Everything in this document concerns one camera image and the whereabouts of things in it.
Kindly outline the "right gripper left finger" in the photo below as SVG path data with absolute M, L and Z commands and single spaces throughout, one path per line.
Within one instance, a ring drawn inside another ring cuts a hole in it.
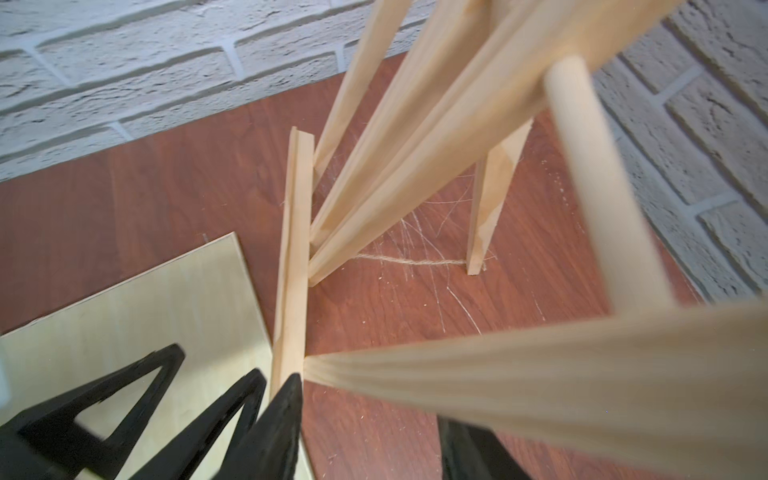
M 214 479 L 293 479 L 302 406 L 301 376 L 293 373 Z

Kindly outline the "light plywood board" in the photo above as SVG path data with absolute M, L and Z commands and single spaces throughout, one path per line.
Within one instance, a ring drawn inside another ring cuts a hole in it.
M 241 377 L 271 372 L 271 342 L 235 234 L 5 333 L 1 419 L 174 344 L 184 360 L 119 471 L 122 479 Z

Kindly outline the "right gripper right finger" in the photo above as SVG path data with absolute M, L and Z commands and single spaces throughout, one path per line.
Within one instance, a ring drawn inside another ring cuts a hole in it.
M 443 479 L 531 479 L 491 430 L 442 416 L 437 424 Z

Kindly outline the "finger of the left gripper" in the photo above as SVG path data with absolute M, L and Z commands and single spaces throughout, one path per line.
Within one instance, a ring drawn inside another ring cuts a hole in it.
M 18 412 L 1 425 L 1 477 L 116 478 L 184 359 L 171 344 Z
M 257 419 L 267 380 L 253 369 L 176 435 L 152 457 L 132 479 L 189 479 L 231 419 L 241 416 L 228 446 L 226 456 L 244 438 Z

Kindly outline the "wooden easel frame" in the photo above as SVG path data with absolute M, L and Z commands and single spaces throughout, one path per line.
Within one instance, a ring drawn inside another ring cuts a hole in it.
M 441 1 L 321 208 L 323 176 L 406 1 L 378 1 L 322 134 L 289 137 L 272 390 L 288 377 L 597 456 L 707 478 L 767 475 L 767 304 L 680 307 L 592 87 L 671 1 Z M 477 274 L 533 118 L 549 108 L 610 318 L 307 355 L 307 296 L 468 168 Z

